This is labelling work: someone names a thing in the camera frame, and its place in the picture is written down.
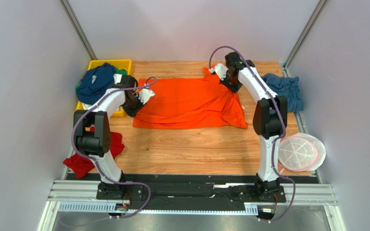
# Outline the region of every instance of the orange shirt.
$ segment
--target orange shirt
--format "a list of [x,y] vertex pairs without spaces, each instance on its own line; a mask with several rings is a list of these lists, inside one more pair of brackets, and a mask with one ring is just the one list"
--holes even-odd
[[[155,96],[134,118],[137,128],[248,128],[238,94],[219,83],[219,77],[203,68],[204,78],[158,79],[150,87]],[[145,79],[139,80],[139,86]]]

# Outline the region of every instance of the yellow plastic bin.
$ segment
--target yellow plastic bin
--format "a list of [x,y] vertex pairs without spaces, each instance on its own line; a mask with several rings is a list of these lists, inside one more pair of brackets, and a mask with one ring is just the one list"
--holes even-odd
[[[132,61],[130,59],[114,59],[114,60],[92,60],[88,65],[88,70],[96,68],[98,66],[102,66],[104,63],[109,63],[118,69],[125,69],[127,70],[128,75],[131,74],[131,66]],[[78,101],[77,109],[76,110],[84,110],[82,107],[82,103]],[[115,111],[112,116],[114,117],[123,117],[125,115],[125,111],[121,108],[121,110]]]

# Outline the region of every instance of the white wall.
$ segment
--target white wall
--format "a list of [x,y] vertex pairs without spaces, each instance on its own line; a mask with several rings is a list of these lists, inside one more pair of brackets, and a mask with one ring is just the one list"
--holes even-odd
[[0,0],[0,230],[36,230],[89,59],[57,0]]
[[[318,0],[70,0],[98,59],[284,62]],[[223,60],[229,50],[217,52]]]
[[370,230],[370,1],[329,1],[290,68],[347,230]]

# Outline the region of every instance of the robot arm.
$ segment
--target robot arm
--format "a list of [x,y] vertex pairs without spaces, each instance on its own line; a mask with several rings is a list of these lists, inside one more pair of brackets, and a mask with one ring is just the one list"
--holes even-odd
[[[75,145],[77,149],[94,163],[100,171],[101,182],[103,186],[115,187],[108,179],[117,182],[124,182],[123,172],[115,164],[114,158],[110,152],[111,132],[108,119],[119,109],[120,106],[125,112],[134,117],[136,113],[143,108],[155,93],[147,88],[139,93],[132,89],[135,88],[136,80],[132,76],[120,75],[117,83],[107,89],[104,96],[98,100],[92,107],[96,107],[87,114],[82,123],[77,125],[75,135]],[[84,115],[85,110],[78,110],[74,113],[74,125]],[[95,131],[87,131],[86,128],[95,127]]]
[[[261,188],[258,193],[262,194],[265,199],[279,189],[279,176],[272,167],[272,145],[274,142],[276,143],[273,166],[277,167],[278,147],[280,142],[277,137],[283,133],[278,116],[270,112],[271,109],[275,110],[275,108],[269,94],[272,95],[277,102],[285,127],[287,125],[288,101],[285,96],[278,96],[265,84],[251,60],[247,60],[249,66],[246,66],[236,52],[229,53],[225,56],[225,60],[226,66],[217,64],[214,68],[210,69],[210,72],[216,73],[220,78],[220,83],[233,92],[237,92],[242,85],[244,85],[254,100],[257,101],[253,117],[253,127],[256,134],[259,135],[261,144],[261,161],[257,174]],[[258,78],[255,78],[248,68],[250,68]]]

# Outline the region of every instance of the blue cloth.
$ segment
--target blue cloth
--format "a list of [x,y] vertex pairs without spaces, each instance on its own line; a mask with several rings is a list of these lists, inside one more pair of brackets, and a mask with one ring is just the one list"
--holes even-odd
[[265,83],[278,95],[284,95],[288,99],[288,112],[304,110],[304,100],[299,89],[299,77],[279,77],[275,74],[266,74],[262,77]]
[[88,70],[81,79],[81,85],[77,89],[79,101],[88,104],[96,103],[106,92],[108,87],[115,83],[115,67],[104,63],[95,69]]

